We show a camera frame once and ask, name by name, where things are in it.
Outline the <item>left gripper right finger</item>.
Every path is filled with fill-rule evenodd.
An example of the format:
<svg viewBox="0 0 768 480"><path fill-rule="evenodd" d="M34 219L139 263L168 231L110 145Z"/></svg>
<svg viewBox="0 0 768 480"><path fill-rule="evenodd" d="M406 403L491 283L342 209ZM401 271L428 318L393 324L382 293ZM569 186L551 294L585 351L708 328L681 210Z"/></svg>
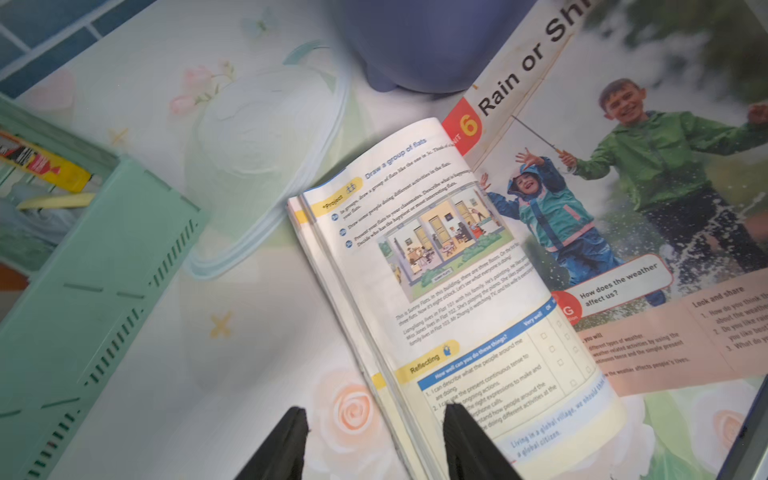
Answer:
<svg viewBox="0 0 768 480"><path fill-rule="evenodd" d="M459 403L446 405L443 439L450 480L521 480L510 462Z"/></svg>

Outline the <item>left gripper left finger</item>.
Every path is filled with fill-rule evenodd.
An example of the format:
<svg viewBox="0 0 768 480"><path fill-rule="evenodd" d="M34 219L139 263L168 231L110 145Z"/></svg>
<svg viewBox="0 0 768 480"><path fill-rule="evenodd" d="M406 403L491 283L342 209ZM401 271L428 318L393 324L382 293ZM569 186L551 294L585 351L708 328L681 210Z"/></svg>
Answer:
<svg viewBox="0 0 768 480"><path fill-rule="evenodd" d="M290 407L235 479L300 480L308 434L306 410Z"/></svg>

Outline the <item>English textbook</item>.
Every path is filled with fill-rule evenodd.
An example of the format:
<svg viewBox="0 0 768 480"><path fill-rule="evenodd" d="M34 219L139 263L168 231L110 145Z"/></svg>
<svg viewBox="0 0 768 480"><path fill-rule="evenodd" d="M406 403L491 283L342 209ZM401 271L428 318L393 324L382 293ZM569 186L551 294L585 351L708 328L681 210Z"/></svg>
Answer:
<svg viewBox="0 0 768 480"><path fill-rule="evenodd" d="M538 1L443 120L291 198L411 474L767 475L767 5Z"/></svg>

